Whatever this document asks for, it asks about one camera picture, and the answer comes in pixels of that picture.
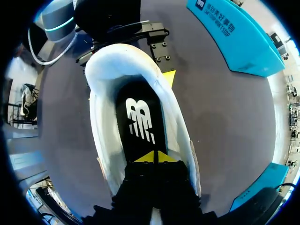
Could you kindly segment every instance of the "white cable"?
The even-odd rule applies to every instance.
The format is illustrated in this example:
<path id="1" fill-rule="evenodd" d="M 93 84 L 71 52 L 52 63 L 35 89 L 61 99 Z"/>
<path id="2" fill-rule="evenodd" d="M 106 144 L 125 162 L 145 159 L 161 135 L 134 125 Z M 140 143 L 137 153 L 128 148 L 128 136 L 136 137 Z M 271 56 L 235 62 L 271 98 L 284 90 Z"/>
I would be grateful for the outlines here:
<path id="1" fill-rule="evenodd" d="M 29 42 L 29 48 L 30 48 L 30 51 L 31 51 L 31 54 L 32 54 L 32 57 L 34 58 L 34 60 L 40 64 L 40 65 L 43 65 L 43 66 L 47 66 L 47 65 L 51 65 L 53 63 L 55 63 L 57 60 L 59 60 L 67 51 L 69 51 L 69 49 L 71 48 L 71 46 L 73 45 L 73 43 L 75 42 L 76 40 L 76 37 L 77 37 L 77 33 L 75 33 L 75 36 L 73 37 L 72 41 L 70 42 L 70 44 L 66 47 L 66 49 L 58 56 L 56 57 L 55 59 L 49 61 L 49 62 L 42 62 L 40 61 L 36 55 L 34 54 L 33 52 L 33 49 L 32 49 L 32 45 L 31 45 L 31 39 L 30 39 L 30 32 L 29 32 L 29 29 L 28 29 L 28 42 Z"/>

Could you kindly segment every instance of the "blue sign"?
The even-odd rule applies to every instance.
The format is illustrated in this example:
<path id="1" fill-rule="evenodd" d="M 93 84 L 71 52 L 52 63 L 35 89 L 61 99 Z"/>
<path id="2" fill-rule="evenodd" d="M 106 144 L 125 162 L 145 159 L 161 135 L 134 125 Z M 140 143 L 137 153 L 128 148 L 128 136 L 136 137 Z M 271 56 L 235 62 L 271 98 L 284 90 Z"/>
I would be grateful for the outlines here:
<path id="1" fill-rule="evenodd" d="M 189 0 L 187 8 L 218 45 L 230 70 L 267 77 L 285 68 L 270 37 L 229 0 Z"/>

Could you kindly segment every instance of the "white wall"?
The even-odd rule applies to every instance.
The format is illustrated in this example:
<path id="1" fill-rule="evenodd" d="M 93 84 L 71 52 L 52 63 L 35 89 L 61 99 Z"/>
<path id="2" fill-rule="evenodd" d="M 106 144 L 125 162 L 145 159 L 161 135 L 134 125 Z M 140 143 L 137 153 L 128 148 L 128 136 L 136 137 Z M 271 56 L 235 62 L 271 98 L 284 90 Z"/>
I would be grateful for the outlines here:
<path id="1" fill-rule="evenodd" d="M 245 0 L 242 8 L 260 24 L 266 33 L 276 32 L 283 41 L 289 38 L 281 22 L 260 0 Z"/>

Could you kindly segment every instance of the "new balance logo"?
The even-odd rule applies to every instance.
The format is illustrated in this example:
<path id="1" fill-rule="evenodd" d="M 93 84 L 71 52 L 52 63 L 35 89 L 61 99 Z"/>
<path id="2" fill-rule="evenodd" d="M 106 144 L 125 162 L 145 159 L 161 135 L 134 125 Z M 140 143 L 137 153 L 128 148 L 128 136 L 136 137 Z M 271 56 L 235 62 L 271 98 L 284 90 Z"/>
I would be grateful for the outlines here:
<path id="1" fill-rule="evenodd" d="M 150 142 L 150 136 L 152 143 L 155 144 L 154 135 L 147 131 L 152 128 L 150 110 L 143 100 L 135 101 L 132 98 L 126 100 L 126 110 L 127 117 L 134 121 L 133 124 L 129 125 L 130 133 L 133 135 L 133 128 L 135 130 L 135 135 L 138 137 L 140 130 L 141 138 L 145 139 L 144 134 L 146 134 L 147 141 Z"/>

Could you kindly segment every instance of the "teal panel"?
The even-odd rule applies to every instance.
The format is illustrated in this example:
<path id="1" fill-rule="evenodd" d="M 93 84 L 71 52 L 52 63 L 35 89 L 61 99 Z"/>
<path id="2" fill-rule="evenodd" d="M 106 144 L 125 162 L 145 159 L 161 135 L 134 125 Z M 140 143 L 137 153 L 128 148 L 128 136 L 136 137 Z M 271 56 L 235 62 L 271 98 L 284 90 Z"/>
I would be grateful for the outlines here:
<path id="1" fill-rule="evenodd" d="M 230 211 L 240 207 L 254 195 L 256 195 L 261 189 L 276 186 L 282 184 L 285 180 L 289 167 L 286 165 L 279 165 L 276 163 L 270 163 L 260 177 L 242 194 L 240 194 L 232 203 Z"/>
<path id="2" fill-rule="evenodd" d="M 230 70 L 267 77 L 285 68 L 271 38 L 229 0 L 189 0 L 187 8 L 217 43 Z"/>

